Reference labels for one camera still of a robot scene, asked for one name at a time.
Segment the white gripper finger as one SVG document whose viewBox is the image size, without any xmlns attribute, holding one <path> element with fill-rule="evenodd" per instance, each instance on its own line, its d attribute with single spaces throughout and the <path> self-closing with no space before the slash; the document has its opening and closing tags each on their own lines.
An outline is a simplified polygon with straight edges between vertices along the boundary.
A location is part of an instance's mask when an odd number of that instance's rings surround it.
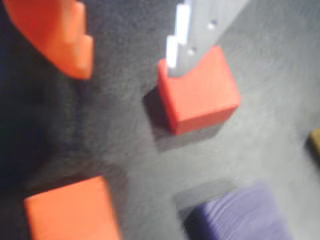
<svg viewBox="0 0 320 240">
<path fill-rule="evenodd" d="M 248 0 L 185 0 L 176 5 L 174 34 L 166 38 L 170 77 L 191 71 L 217 42 Z"/>
</svg>

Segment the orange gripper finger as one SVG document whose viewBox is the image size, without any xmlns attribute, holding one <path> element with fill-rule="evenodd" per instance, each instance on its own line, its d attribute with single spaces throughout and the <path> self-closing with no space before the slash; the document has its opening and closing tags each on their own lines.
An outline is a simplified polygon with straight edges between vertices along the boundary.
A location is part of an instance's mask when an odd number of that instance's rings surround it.
<svg viewBox="0 0 320 240">
<path fill-rule="evenodd" d="M 58 70 L 88 80 L 93 73 L 94 38 L 87 34 L 86 5 L 79 0 L 5 0 L 18 31 Z"/>
</svg>

